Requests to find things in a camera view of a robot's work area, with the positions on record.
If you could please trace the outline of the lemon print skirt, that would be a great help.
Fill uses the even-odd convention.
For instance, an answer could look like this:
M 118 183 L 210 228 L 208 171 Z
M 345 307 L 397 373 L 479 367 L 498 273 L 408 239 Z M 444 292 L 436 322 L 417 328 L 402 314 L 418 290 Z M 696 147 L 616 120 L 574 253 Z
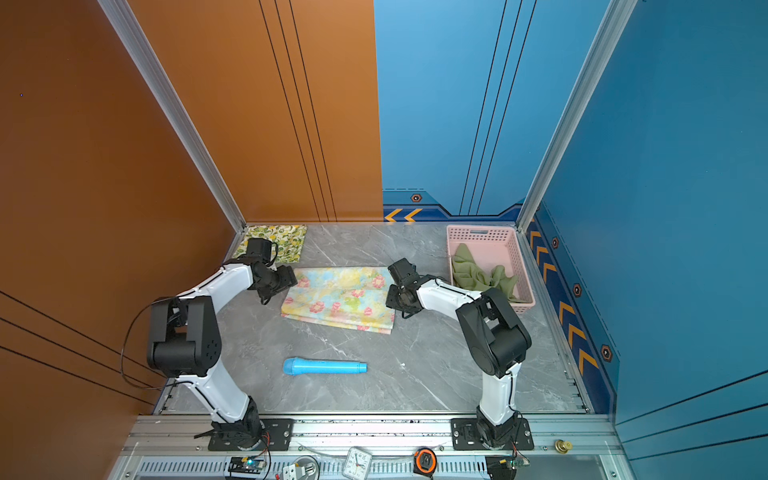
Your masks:
M 256 225 L 244 231 L 243 239 L 232 257 L 246 253 L 247 243 L 251 238 L 270 240 L 275 244 L 272 254 L 277 254 L 276 261 L 283 264 L 296 264 L 300 261 L 308 227 L 306 225 Z

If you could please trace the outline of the pastel floral skirt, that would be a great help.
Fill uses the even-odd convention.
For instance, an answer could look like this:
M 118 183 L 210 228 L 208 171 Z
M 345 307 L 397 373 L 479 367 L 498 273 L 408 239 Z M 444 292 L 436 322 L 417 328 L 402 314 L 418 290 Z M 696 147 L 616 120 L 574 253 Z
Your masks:
M 395 311 L 385 305 L 392 277 L 385 267 L 299 268 L 281 305 L 285 318 L 389 335 Z

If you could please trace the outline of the olive green ruffled skirt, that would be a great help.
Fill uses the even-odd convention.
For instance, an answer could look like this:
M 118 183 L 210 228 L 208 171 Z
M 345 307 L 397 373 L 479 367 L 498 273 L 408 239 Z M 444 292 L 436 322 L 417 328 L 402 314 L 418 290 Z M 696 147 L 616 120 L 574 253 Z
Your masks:
M 458 287 L 481 292 L 496 288 L 504 293 L 509 302 L 522 302 L 514 293 L 518 277 L 508 276 L 503 265 L 495 266 L 490 272 L 484 271 L 478 266 L 466 244 L 458 245 L 451 266 L 452 278 Z

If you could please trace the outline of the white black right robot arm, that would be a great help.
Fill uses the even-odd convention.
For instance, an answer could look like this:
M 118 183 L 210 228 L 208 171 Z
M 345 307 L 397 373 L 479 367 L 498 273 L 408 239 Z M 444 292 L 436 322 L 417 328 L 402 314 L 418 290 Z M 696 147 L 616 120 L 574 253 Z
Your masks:
M 515 402 L 517 377 L 532 339 L 503 292 L 465 290 L 427 275 L 391 285 L 385 304 L 405 318 L 429 310 L 457 320 L 482 372 L 473 442 L 491 450 L 534 448 L 529 423 Z

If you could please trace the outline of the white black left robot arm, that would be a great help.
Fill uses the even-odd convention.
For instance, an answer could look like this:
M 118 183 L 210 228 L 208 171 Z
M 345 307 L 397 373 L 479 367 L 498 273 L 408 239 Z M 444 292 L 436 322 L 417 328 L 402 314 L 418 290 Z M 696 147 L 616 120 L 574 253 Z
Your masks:
M 186 387 L 206 407 L 211 451 L 280 452 L 289 448 L 293 421 L 260 418 L 255 400 L 237 386 L 223 360 L 218 312 L 237 295 L 254 291 L 262 304 L 297 284 L 288 265 L 228 263 L 176 296 L 149 305 L 147 364 Z

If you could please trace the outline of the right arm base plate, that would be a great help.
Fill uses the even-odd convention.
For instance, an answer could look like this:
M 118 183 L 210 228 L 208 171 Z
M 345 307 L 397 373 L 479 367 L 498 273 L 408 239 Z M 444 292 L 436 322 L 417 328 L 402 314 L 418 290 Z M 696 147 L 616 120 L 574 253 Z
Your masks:
M 453 448 L 470 450 L 522 450 L 535 448 L 526 418 L 514 415 L 502 425 L 492 425 L 485 418 L 453 418 L 450 421 Z

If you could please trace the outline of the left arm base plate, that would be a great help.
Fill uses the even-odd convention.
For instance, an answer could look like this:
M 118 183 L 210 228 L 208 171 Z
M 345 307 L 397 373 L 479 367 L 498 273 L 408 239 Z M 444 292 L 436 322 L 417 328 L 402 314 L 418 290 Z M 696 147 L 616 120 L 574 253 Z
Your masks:
M 209 437 L 210 451 L 284 452 L 290 447 L 293 427 L 292 418 L 260 420 L 254 429 L 249 429 L 243 422 L 213 422 L 205 436 Z

